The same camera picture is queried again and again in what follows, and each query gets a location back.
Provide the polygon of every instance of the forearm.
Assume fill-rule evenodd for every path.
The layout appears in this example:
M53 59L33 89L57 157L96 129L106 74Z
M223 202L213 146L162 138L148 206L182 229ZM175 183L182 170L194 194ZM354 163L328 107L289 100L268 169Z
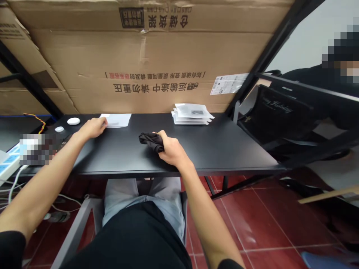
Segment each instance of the forearm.
M69 142L17 194L0 215L0 232L20 231L27 241L60 193L86 139L75 133Z
M224 259L232 259L245 268L239 250L215 204L202 185L195 167L188 163L179 167L188 196L198 236L207 254L210 267L217 268Z

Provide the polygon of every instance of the large cardboard box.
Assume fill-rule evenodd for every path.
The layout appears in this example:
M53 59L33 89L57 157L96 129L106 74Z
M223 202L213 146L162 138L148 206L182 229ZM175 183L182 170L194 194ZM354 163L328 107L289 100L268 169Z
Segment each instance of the large cardboard box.
M5 2L0 2L0 40L37 80L63 113L78 113L54 71ZM10 74L10 71L0 63L0 77ZM49 114L18 80L0 83L0 115L22 115L23 113Z
M223 112L293 0L9 0L80 113Z

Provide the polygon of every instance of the desk surface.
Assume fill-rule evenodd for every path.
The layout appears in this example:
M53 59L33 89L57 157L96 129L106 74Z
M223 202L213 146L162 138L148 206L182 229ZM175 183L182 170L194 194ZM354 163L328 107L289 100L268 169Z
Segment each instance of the desk surface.
M39 117L47 121L51 116ZM35 117L0 117L0 150L8 151L17 143L23 134L31 134L42 123Z
M265 174L281 170L277 161L224 114L207 126L174 125L171 114L133 114L124 128L106 129L91 139L75 163L74 174L107 175L107 178L179 176L178 170L162 161L147 145L140 144L142 132L165 130L176 137L193 161L200 176L232 174ZM67 120L78 117L81 123L70 126ZM79 130L96 115L66 115L46 133L63 126L65 138ZM23 174L33 175L39 167L29 167Z

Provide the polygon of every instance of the gray pants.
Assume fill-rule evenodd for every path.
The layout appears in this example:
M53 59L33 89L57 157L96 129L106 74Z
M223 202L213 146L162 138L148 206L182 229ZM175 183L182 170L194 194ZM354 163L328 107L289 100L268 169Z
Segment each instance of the gray pants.
M104 226L120 210L140 202L153 201L183 242L185 221L182 214L181 180L163 177L153 180L148 195L139 196L136 179L109 179L105 192Z

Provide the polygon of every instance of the stack of papers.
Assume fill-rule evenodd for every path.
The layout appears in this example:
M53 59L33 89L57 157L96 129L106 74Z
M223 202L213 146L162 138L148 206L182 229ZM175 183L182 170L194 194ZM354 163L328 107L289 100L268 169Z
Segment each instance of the stack of papers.
M171 112L175 124L208 125L214 119L205 105L180 103L175 106Z
M107 128L122 128L128 126L132 114L101 114L100 118L107 119Z

